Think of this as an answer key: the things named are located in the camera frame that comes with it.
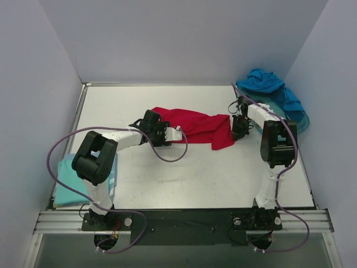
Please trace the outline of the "red polo shirt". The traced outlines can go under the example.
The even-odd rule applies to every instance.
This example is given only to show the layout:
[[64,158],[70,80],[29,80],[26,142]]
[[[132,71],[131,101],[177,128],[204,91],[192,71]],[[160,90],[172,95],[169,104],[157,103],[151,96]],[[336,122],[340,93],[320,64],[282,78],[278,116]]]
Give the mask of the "red polo shirt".
[[160,114],[162,120],[169,122],[172,127],[180,126],[188,143],[209,143],[212,150],[234,145],[230,117],[226,114],[210,116],[186,109],[162,107],[155,107],[152,110]]

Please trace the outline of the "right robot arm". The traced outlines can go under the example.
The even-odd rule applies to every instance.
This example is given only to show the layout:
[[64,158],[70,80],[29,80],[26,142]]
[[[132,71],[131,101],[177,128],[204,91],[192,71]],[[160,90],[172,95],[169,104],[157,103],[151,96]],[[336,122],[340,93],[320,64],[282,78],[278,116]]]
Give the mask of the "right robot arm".
[[264,209],[275,209],[279,183],[283,174],[297,161],[297,123],[275,114],[268,105],[236,101],[232,135],[237,141],[249,134],[253,126],[262,130],[260,156],[266,163],[255,203]]

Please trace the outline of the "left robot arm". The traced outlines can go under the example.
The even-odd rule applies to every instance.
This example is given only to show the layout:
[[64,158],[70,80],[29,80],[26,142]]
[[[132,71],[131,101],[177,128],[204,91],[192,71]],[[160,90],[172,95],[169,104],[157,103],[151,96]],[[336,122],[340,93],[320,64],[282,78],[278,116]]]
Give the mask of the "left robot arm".
[[181,132],[152,110],[147,110],[143,118],[128,127],[128,130],[103,134],[89,131],[71,164],[85,183],[91,199],[89,212],[95,215],[95,224],[102,230],[112,228],[115,222],[115,216],[108,212],[113,209],[113,202],[109,197],[107,179],[117,152],[146,142],[161,147],[182,140]]

